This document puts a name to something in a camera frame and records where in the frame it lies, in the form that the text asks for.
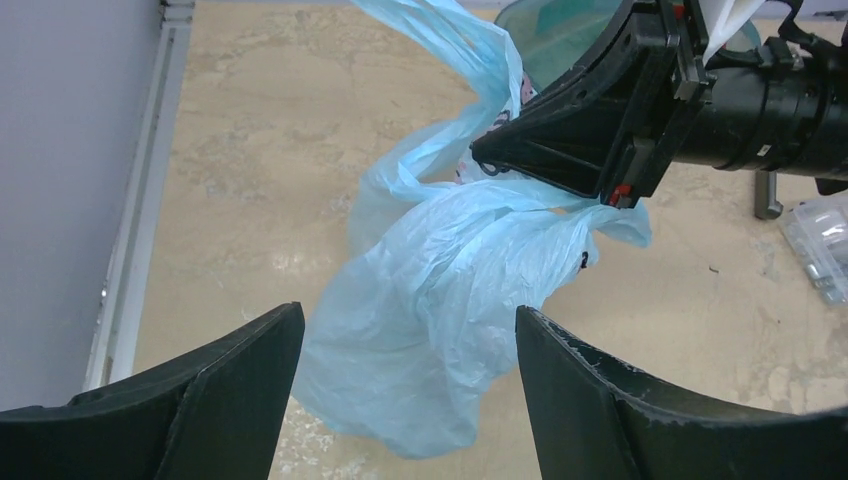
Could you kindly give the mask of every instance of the white metal edge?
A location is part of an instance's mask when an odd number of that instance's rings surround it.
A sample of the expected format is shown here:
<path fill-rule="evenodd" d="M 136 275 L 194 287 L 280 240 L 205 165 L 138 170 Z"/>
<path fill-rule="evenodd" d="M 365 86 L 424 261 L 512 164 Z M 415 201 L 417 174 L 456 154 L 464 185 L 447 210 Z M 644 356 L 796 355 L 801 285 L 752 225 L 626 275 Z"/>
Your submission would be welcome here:
<path fill-rule="evenodd" d="M 165 18 L 85 391 L 132 375 L 191 34 L 190 16 Z"/>

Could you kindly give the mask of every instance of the red marking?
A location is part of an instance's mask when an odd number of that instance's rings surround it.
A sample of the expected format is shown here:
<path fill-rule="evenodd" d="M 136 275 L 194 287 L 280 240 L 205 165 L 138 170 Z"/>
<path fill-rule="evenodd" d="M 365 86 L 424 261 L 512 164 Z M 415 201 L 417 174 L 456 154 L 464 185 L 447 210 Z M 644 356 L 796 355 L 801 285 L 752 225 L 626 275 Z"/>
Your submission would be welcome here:
<path fill-rule="evenodd" d="M 630 195 L 630 191 L 633 189 L 630 185 L 619 185 L 615 187 L 615 190 L 612 191 L 612 195 L 610 196 L 609 205 L 613 207 L 618 203 L 618 200 L 622 195 Z"/>

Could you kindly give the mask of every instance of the blue plastic bag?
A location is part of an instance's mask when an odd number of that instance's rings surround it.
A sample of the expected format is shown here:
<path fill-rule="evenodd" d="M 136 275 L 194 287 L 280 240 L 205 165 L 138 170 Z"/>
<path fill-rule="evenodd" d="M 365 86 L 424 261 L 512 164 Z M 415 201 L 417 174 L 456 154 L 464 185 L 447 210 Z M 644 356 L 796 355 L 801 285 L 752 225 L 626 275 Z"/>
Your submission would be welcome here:
<path fill-rule="evenodd" d="M 474 442 L 482 395 L 517 363 L 516 307 L 541 307 L 584 252 L 594 264 L 593 230 L 639 246 L 651 231 L 642 206 L 617 210 L 529 178 L 420 183 L 453 169 L 502 110 L 518 115 L 520 58 L 506 32 L 452 0 L 355 3 L 461 73 L 480 101 L 363 175 L 353 259 L 307 324 L 292 392 L 333 430 L 426 458 Z"/>

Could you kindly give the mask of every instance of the patterned packet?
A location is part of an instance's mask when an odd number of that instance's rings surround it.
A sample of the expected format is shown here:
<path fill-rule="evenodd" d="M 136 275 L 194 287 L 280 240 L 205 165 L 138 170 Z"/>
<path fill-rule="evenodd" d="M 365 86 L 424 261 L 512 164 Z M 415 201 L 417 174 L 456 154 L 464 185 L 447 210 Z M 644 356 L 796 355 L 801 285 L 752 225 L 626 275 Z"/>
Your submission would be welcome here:
<path fill-rule="evenodd" d="M 521 105 L 525 105 L 533 97 L 538 95 L 538 92 L 530 83 L 530 78 L 524 74 L 521 79 Z M 495 122 L 491 127 L 486 129 L 484 135 L 492 130 L 500 127 L 510 120 L 509 110 L 504 110 L 495 118 Z M 510 178 L 527 178 L 526 175 L 510 170 L 501 170 L 492 165 L 480 165 L 471 158 L 471 149 L 466 150 L 459 159 L 459 165 L 456 167 L 456 178 L 454 181 L 460 185 L 464 183 L 476 182 L 487 178 L 510 179 Z"/>

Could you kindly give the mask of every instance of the beige tabletop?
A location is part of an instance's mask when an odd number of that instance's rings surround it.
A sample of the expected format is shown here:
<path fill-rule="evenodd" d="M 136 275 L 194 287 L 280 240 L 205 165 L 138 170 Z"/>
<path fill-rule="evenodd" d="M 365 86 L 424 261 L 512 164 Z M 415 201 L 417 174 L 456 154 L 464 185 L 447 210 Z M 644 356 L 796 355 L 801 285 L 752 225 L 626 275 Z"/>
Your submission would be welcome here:
<path fill-rule="evenodd" d="M 427 52 L 355 8 L 199 3 L 135 370 L 280 303 L 300 301 L 308 315 L 347 258 L 358 176 L 473 99 Z M 752 182 L 747 172 L 673 165 L 646 202 L 653 245 L 599 236 L 599 264 L 544 311 L 701 393 L 797 413 L 848 403 L 848 314 L 823 305 L 777 225 L 752 217 Z M 785 203 L 816 195 L 811 179 L 781 177 L 779 189 Z M 334 435 L 291 401 L 271 474 L 538 476 L 517 372 L 484 398 L 472 448 L 426 461 Z"/>

